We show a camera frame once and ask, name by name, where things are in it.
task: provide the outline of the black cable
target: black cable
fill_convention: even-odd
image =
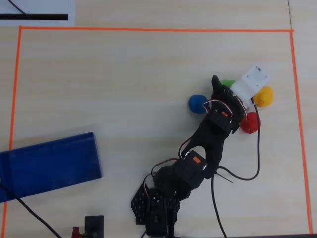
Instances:
[[[143,233],[143,235],[141,236],[141,238],[143,238],[144,236],[145,236],[145,234],[147,233],[147,231],[145,231],[144,233]]]
[[[255,179],[259,175],[259,172],[260,172],[260,116],[259,116],[258,108],[257,108],[257,106],[255,104],[254,104],[254,108],[256,110],[257,119],[258,119],[258,169],[257,169],[256,175],[254,175],[251,178],[242,178],[242,177],[239,177],[239,176],[235,175],[233,172],[231,172],[226,167],[223,167],[223,166],[219,166],[218,167],[218,169],[226,170],[229,174],[231,174],[235,178],[240,179],[240,180],[244,180],[244,181],[250,181],[250,180]]]
[[[226,233],[224,232],[224,229],[223,229],[222,224],[221,224],[221,221],[220,221],[220,217],[219,217],[219,213],[218,213],[218,209],[217,209],[217,205],[216,205],[216,200],[215,200],[215,198],[214,198],[213,177],[214,177],[214,175],[212,175],[212,177],[211,177],[211,196],[212,196],[212,203],[213,203],[214,211],[216,212],[216,216],[217,216],[217,220],[218,220],[220,229],[221,229],[221,231],[222,231],[222,233],[223,233],[224,238],[227,238],[227,235],[226,235]]]
[[[15,5],[11,0],[8,0],[9,3],[11,3],[19,12],[21,12],[23,15],[28,16],[28,14],[26,14],[24,11],[22,11],[17,5]]]
[[[29,208],[29,206],[25,204],[25,202],[23,202],[17,195],[15,195],[9,189],[7,189],[5,186],[3,186],[2,183],[0,183],[0,188],[2,188],[4,191],[6,191],[6,193],[10,194],[16,200],[18,200],[26,208],[26,210],[28,210],[36,219],[38,219],[40,222],[42,222],[57,238],[61,238],[61,236],[46,221],[44,221],[35,212],[33,212],[32,209]]]

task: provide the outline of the blue box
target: blue box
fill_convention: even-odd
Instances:
[[[18,197],[101,177],[92,132],[0,153],[1,183]],[[0,189],[0,202],[13,199]]]

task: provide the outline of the orange tape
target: orange tape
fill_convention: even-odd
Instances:
[[[117,27],[46,27],[22,26],[29,30],[87,30],[87,31],[157,31],[157,32],[292,32],[293,29],[156,29],[156,28],[117,28]]]
[[[307,209],[307,219],[309,233],[313,233],[312,225],[312,216],[311,216],[311,203],[309,196],[309,187],[308,187],[308,175],[307,175],[307,165],[306,165],[306,153],[305,153],[305,143],[304,143],[304,133],[303,133],[303,123],[302,123],[302,114],[301,114],[301,104],[299,99],[298,91],[298,81],[297,81],[297,71],[296,71],[296,62],[295,62],[295,51],[294,51],[294,41],[293,33],[289,32],[289,38],[291,41],[291,52],[292,52],[292,62],[293,62],[293,73],[294,73],[294,82],[295,82],[295,92],[296,92],[296,102],[297,102],[297,113],[298,113],[298,122],[299,122],[299,133],[301,135],[301,145],[302,145],[302,157],[303,157],[303,167],[304,167],[304,182],[305,182],[305,193],[306,193],[306,209]]]
[[[113,28],[113,27],[37,27],[37,26],[19,26],[19,35],[15,59],[15,73],[14,73],[14,84],[13,84],[13,96],[12,96],[12,110],[11,110],[11,126],[10,126],[10,141],[9,150],[12,150],[13,144],[13,129],[14,129],[14,114],[15,114],[15,100],[16,100],[16,87],[18,78],[18,66],[20,58],[20,47],[21,47],[21,33],[22,29],[29,30],[95,30],[95,31],[152,31],[152,32],[289,32],[291,42],[291,53],[293,63],[293,73],[295,82],[295,92],[297,101],[297,113],[299,120],[299,129],[301,136],[302,156],[303,156],[303,167],[304,167],[304,181],[305,181],[305,192],[306,192],[306,206],[307,206],[307,218],[310,234],[313,233],[311,209],[310,209],[310,196],[308,187],[308,176],[307,176],[307,165],[305,155],[305,144],[304,144],[304,133],[302,126],[301,106],[298,91],[298,81],[296,73],[295,53],[294,53],[294,42],[293,42],[293,29],[155,29],[155,28]],[[2,216],[2,229],[1,238],[4,238],[5,232],[5,220],[7,212],[7,203],[4,203],[3,216]]]
[[[13,142],[15,98],[16,98],[16,84],[17,84],[17,80],[18,80],[18,68],[19,68],[20,47],[21,47],[21,33],[22,33],[22,27],[19,26],[18,45],[17,45],[17,49],[16,49],[16,58],[15,58],[15,72],[14,72],[14,83],[13,83],[13,95],[12,95],[12,109],[11,109],[11,125],[10,125],[9,150],[12,150],[12,142]],[[7,210],[7,202],[4,202],[3,215],[2,215],[1,238],[4,238],[5,221],[6,221],[6,210]]]

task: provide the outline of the black strip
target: black strip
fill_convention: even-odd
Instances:
[[[68,14],[0,14],[0,20],[55,20],[67,21]]]

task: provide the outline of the red component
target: red component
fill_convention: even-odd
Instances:
[[[241,129],[248,134],[252,134],[259,129],[257,113],[254,113],[254,112],[247,113],[247,116],[248,116],[248,120],[241,125]]]
[[[71,238],[82,238],[79,233],[79,227],[73,227],[73,233],[71,234]]]

